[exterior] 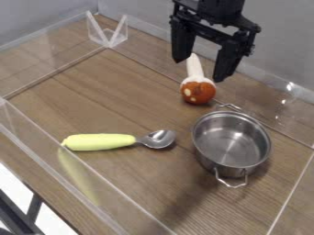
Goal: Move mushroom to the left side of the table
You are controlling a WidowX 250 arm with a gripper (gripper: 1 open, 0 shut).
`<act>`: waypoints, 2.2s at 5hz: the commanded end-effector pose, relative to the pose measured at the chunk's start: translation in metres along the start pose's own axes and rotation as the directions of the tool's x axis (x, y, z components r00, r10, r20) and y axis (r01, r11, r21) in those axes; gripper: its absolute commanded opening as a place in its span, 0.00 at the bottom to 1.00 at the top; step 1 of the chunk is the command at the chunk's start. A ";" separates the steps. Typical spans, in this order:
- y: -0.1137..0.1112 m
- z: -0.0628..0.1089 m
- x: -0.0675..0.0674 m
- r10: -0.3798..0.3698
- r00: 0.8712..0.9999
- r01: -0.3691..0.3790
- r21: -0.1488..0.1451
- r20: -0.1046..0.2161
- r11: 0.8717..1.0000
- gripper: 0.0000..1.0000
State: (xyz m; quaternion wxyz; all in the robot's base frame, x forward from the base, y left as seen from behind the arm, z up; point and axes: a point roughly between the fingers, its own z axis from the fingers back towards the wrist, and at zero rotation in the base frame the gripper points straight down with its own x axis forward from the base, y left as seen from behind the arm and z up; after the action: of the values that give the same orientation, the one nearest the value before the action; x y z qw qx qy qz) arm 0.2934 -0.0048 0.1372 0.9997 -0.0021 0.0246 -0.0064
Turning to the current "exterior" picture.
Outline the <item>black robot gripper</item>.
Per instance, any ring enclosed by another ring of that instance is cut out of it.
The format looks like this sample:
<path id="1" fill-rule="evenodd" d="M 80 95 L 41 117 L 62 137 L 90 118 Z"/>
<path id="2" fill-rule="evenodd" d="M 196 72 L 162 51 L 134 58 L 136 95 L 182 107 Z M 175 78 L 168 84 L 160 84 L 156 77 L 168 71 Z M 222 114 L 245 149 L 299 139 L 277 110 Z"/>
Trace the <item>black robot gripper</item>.
<path id="1" fill-rule="evenodd" d="M 172 3 L 171 40 L 172 59 L 176 63 L 191 55 L 196 34 L 190 23 L 199 26 L 204 20 L 211 26 L 242 30 L 223 42 L 218 51 L 214 81 L 221 83 L 233 76 L 243 57 L 251 54 L 255 33 L 262 32 L 261 26 L 243 16 L 246 0 L 172 0 Z"/>

